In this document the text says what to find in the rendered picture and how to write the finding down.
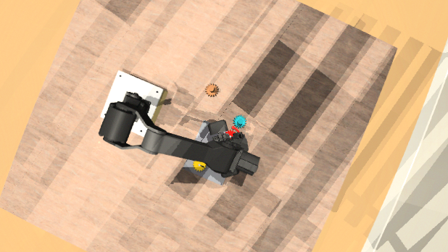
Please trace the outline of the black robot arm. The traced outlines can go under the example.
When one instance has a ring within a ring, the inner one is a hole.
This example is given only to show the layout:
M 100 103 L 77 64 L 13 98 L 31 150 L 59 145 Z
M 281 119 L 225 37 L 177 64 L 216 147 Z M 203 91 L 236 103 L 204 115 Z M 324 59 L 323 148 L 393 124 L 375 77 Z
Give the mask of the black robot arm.
M 149 102 L 138 93 L 126 91 L 122 102 L 109 103 L 98 135 L 122 150 L 139 149 L 151 155 L 165 154 L 198 161 L 222 175 L 233 175 L 236 169 L 251 176 L 256 173 L 260 157 L 248 152 L 247 139 L 242 132 L 233 133 L 226 141 L 207 143 L 167 133 L 149 117 Z M 126 142 L 138 118 L 148 129 L 141 145 L 131 146 Z

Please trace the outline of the yellow gear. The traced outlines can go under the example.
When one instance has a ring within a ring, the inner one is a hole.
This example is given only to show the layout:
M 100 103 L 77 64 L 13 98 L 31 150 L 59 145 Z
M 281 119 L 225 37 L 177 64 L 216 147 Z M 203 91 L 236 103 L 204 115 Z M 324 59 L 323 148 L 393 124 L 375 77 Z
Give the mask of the yellow gear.
M 201 164 L 201 166 L 199 167 L 198 164 Z M 205 167 L 205 166 L 206 166 L 205 163 L 198 162 L 198 161 L 194 161 L 194 164 L 193 164 L 193 165 L 194 165 L 196 171 L 199 170 L 199 172 L 200 172 L 200 170 L 202 171 L 202 170 L 204 170 L 204 168 L 206 168 L 206 167 Z

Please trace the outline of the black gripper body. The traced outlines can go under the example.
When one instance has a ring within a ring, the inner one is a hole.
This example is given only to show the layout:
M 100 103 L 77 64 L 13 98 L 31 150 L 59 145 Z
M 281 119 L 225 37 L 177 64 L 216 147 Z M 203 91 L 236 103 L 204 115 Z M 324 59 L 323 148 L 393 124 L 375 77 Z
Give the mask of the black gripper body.
M 228 126 L 224 119 L 220 120 L 220 121 L 209 123 L 208 128 L 209 128 L 210 135 L 214 135 L 214 134 L 218 133 L 218 136 L 213 138 L 215 141 L 218 141 L 218 142 L 226 141 L 226 136 L 221 134 L 222 132 L 228 131 Z M 239 170 L 236 169 L 235 172 L 233 173 L 233 175 L 222 175 L 221 174 L 221 177 L 227 178 L 227 177 L 232 177 L 232 176 L 238 175 L 238 174 L 239 174 Z

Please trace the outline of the brown gear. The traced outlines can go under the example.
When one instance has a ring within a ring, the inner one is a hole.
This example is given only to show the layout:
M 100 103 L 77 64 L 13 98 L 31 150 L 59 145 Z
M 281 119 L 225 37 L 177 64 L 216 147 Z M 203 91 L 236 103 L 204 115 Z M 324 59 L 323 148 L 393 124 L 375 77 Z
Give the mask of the brown gear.
M 214 84 L 211 85 L 211 83 L 210 83 L 210 85 L 208 85 L 208 87 L 206 86 L 207 88 L 205 88 L 205 90 L 206 90 L 205 92 L 207 92 L 206 94 L 208 94 L 208 96 L 210 95 L 210 97 L 211 96 L 213 97 L 213 95 L 217 94 L 218 88 L 217 88 L 217 86 L 216 87 L 215 86 L 216 85 L 214 85 Z

